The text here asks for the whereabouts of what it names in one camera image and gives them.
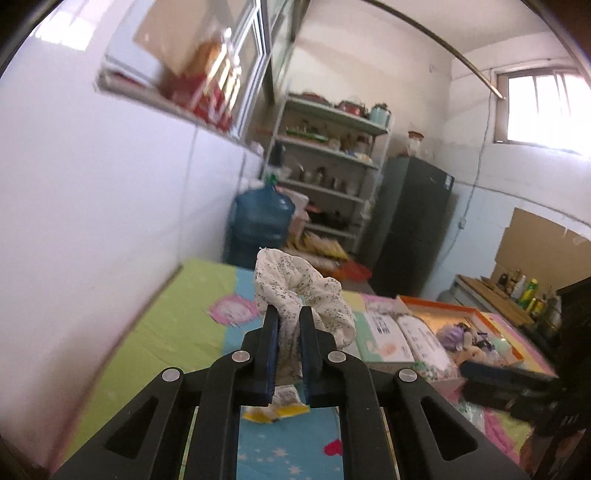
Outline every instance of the pink pattern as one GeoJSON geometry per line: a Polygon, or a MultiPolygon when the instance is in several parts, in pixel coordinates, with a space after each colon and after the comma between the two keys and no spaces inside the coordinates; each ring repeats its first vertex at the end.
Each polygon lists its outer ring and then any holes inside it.
{"type": "Polygon", "coordinates": [[[485,409],[484,425],[488,439],[494,443],[501,452],[519,465],[519,456],[514,450],[515,442],[505,433],[501,422],[494,412],[485,409]]]}
{"type": "Polygon", "coordinates": [[[333,455],[340,455],[343,456],[343,444],[339,439],[336,439],[334,442],[330,442],[326,447],[324,447],[324,454],[332,457],[333,455]]]}
{"type": "Polygon", "coordinates": [[[219,299],[209,307],[209,316],[221,325],[243,325],[258,316],[256,303],[235,293],[219,299]]]}

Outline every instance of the pot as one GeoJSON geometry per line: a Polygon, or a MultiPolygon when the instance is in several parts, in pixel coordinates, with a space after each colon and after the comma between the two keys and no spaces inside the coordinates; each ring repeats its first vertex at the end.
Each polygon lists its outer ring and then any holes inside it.
{"type": "Polygon", "coordinates": [[[349,102],[348,100],[343,100],[337,105],[337,108],[338,110],[342,110],[343,112],[347,112],[355,116],[367,115],[367,109],[365,108],[365,105],[349,102]]]}

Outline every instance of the electrical wire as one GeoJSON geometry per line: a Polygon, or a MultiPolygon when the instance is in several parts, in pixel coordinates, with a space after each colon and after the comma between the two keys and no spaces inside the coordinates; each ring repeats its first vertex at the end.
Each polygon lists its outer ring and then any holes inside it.
{"type": "MultiPolygon", "coordinates": [[[[489,81],[492,81],[492,69],[490,69],[490,71],[489,71],[489,81]]],[[[476,168],[476,177],[474,178],[474,183],[472,184],[472,189],[470,190],[470,195],[468,197],[468,201],[466,202],[466,208],[464,209],[463,215],[460,217],[460,221],[462,221],[462,220],[466,221],[466,216],[468,214],[468,211],[470,210],[470,204],[472,204],[472,199],[474,198],[474,192],[476,190],[476,185],[478,184],[478,180],[480,178],[480,169],[482,168],[482,155],[484,154],[484,149],[486,147],[486,139],[488,137],[488,132],[491,127],[491,100],[492,100],[492,91],[490,91],[488,93],[488,114],[486,116],[486,128],[484,130],[484,138],[482,138],[482,145],[480,146],[480,152],[478,154],[478,166],[476,168]]],[[[437,265],[435,266],[433,271],[437,271],[439,269],[439,267],[441,267],[443,265],[445,260],[447,260],[447,257],[449,257],[449,254],[452,252],[453,247],[455,247],[457,239],[460,236],[461,231],[464,230],[464,228],[465,227],[460,227],[460,225],[458,224],[457,231],[453,237],[452,243],[450,244],[450,246],[447,249],[447,251],[445,252],[445,254],[442,256],[441,260],[439,262],[437,262],[437,265]]]]}

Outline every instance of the dark gray refrigerator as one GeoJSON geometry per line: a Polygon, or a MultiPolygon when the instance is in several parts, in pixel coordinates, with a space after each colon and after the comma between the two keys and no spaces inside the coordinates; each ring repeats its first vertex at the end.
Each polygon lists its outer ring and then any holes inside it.
{"type": "Polygon", "coordinates": [[[418,296],[433,267],[454,178],[414,157],[390,158],[359,249],[377,295],[418,296]]]}

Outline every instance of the shelf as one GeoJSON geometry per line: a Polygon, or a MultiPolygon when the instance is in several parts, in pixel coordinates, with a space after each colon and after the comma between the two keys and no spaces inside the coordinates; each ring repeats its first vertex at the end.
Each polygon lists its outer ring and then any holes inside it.
{"type": "Polygon", "coordinates": [[[363,167],[372,168],[374,170],[378,169],[373,163],[364,162],[352,155],[348,155],[345,152],[341,152],[340,150],[334,150],[332,148],[328,148],[323,145],[308,142],[307,140],[300,140],[295,137],[289,137],[288,135],[278,135],[277,141],[281,142],[285,145],[293,145],[295,147],[306,148],[308,150],[322,153],[324,155],[330,155],[335,158],[342,158],[343,160],[348,160],[350,162],[356,163],[357,165],[361,165],[363,167]]]}
{"type": "Polygon", "coordinates": [[[326,193],[328,195],[333,195],[338,198],[351,200],[352,202],[363,203],[365,201],[365,200],[360,199],[359,197],[356,197],[354,195],[347,195],[346,193],[337,192],[337,191],[331,190],[331,189],[325,189],[324,187],[320,187],[318,185],[312,185],[311,183],[304,183],[303,181],[280,180],[279,183],[282,183],[284,185],[290,185],[293,187],[299,187],[301,189],[314,190],[315,192],[326,193]]]}
{"type": "Polygon", "coordinates": [[[318,225],[318,223],[307,223],[305,228],[307,228],[308,230],[314,230],[316,232],[329,233],[334,236],[342,236],[343,238],[357,238],[357,235],[355,235],[354,233],[343,232],[341,230],[337,230],[336,228],[331,228],[329,226],[318,225]]]}
{"type": "Polygon", "coordinates": [[[360,116],[343,112],[342,110],[338,110],[332,106],[322,105],[321,103],[310,102],[309,100],[292,96],[287,99],[286,105],[293,110],[297,110],[302,113],[310,113],[332,122],[338,122],[349,128],[354,128],[373,136],[384,135],[388,133],[388,129],[382,127],[381,125],[375,124],[366,118],[361,118],[360,116]]]}
{"type": "Polygon", "coordinates": [[[137,102],[144,104],[144,106],[154,108],[169,115],[174,115],[191,122],[198,127],[209,130],[224,140],[228,140],[236,145],[244,147],[244,143],[240,139],[233,137],[227,132],[222,132],[213,125],[205,123],[204,120],[196,117],[191,112],[164,98],[156,89],[136,85],[135,83],[126,80],[121,75],[118,75],[117,72],[103,70],[97,79],[97,86],[104,92],[114,93],[130,100],[136,100],[137,102]]]}

